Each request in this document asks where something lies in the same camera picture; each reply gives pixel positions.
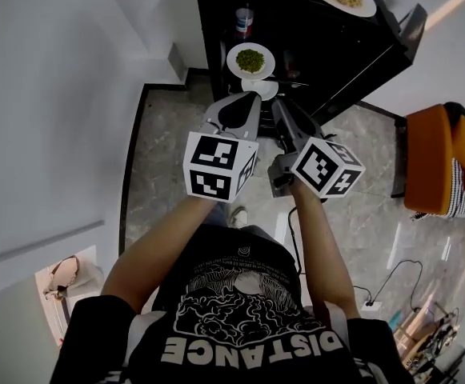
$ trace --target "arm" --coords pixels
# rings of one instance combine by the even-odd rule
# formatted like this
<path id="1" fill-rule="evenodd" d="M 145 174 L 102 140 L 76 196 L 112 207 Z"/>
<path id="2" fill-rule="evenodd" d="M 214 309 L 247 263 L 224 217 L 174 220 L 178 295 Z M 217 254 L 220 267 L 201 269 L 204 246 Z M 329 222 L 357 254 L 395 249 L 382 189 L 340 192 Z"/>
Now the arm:
<path id="1" fill-rule="evenodd" d="M 122 298 L 139 314 L 215 203 L 192 196 L 180 202 L 120 256 L 101 295 Z"/>
<path id="2" fill-rule="evenodd" d="M 353 284 L 321 201 L 297 178 L 291 193 L 298 210 L 307 286 L 313 304 L 327 301 L 339 306 L 346 318 L 360 318 Z"/>

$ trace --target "person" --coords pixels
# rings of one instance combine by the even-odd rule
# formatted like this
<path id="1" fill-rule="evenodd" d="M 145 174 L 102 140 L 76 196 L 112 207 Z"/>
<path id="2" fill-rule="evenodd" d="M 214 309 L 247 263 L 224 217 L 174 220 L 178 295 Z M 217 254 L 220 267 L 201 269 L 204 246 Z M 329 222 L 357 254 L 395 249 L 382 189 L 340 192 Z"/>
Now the person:
<path id="1" fill-rule="evenodd" d="M 413 382 L 389 326 L 360 318 L 321 201 L 298 179 L 291 193 L 311 309 L 292 255 L 241 227 L 245 210 L 228 227 L 223 204 L 186 197 L 120 256 L 99 297 L 75 305 L 51 382 Z"/>

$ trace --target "white cube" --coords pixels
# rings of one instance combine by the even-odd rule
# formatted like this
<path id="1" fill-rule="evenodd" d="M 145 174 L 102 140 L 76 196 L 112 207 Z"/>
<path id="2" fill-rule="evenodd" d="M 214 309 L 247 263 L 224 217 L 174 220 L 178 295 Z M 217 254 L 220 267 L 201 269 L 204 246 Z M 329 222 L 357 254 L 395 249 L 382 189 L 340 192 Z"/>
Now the white cube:
<path id="1" fill-rule="evenodd" d="M 188 195 L 233 202 L 254 173 L 257 142 L 190 132 L 184 154 Z"/>
<path id="2" fill-rule="evenodd" d="M 320 198 L 342 198 L 366 170 L 344 145 L 310 138 L 291 172 Z"/>

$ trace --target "shoe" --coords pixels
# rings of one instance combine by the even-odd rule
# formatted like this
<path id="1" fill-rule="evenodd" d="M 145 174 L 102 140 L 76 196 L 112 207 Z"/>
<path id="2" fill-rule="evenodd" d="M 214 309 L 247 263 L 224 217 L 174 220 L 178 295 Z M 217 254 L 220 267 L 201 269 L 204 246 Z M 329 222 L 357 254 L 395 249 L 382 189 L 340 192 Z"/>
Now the shoe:
<path id="1" fill-rule="evenodd" d="M 245 226 L 248 226 L 248 211 L 244 206 L 240 206 L 230 216 L 230 227 L 241 229 Z"/>

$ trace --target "black t-shirt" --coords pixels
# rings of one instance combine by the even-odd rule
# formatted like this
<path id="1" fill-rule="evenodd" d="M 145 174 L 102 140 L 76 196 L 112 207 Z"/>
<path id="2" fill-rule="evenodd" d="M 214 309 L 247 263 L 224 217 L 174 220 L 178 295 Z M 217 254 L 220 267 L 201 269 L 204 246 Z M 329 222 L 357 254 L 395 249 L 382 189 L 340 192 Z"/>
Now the black t-shirt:
<path id="1" fill-rule="evenodd" d="M 51 382 L 134 384 L 196 374 L 199 381 L 374 382 L 380 373 L 369 366 L 388 382 L 413 382 L 385 322 L 350 320 L 347 337 L 339 337 L 326 307 L 314 308 L 314 317 L 300 297 L 294 259 L 282 246 L 202 225 L 152 312 L 136 315 L 113 296 L 77 303 Z"/>

